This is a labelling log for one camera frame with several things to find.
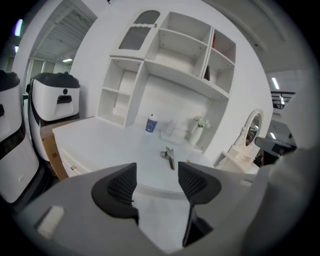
white flowers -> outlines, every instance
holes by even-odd
[[[208,119],[205,119],[202,116],[198,115],[194,118],[194,120],[198,123],[198,127],[200,128],[206,127],[208,129],[210,128],[210,123]]]

oval mirror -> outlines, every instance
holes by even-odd
[[[245,145],[248,146],[251,144],[251,142],[254,141],[258,131],[259,131],[259,126],[260,126],[260,118],[259,114],[257,114],[254,119],[252,120],[248,133],[245,138]]]

desk surface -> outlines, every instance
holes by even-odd
[[[74,152],[77,161],[95,170],[137,163],[137,183],[157,191],[183,194],[178,182],[178,162],[212,167],[210,161],[190,148],[160,140],[158,131],[148,133],[137,125],[119,128],[92,117],[53,129],[58,150]],[[175,170],[160,156],[166,147],[174,150]]]

railing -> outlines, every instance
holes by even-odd
[[[278,110],[283,110],[285,105],[290,101],[290,99],[295,95],[295,92],[291,91],[272,91],[272,103],[273,108]]]

cardboard box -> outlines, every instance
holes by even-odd
[[[57,148],[57,144],[56,144],[56,140],[55,140],[55,135],[52,130],[54,128],[64,126],[64,125],[67,125],[67,124],[70,124],[70,123],[73,123],[73,122],[76,122],[79,120],[80,119],[59,122],[59,123],[47,125],[47,126],[40,128],[40,136],[42,139],[44,150],[46,152],[46,155],[49,158],[50,164],[51,164],[56,176],[61,181],[68,178],[68,174],[67,174],[64,166],[62,165],[62,161],[61,161],[61,158],[60,158],[60,155],[58,152],[58,148]]]

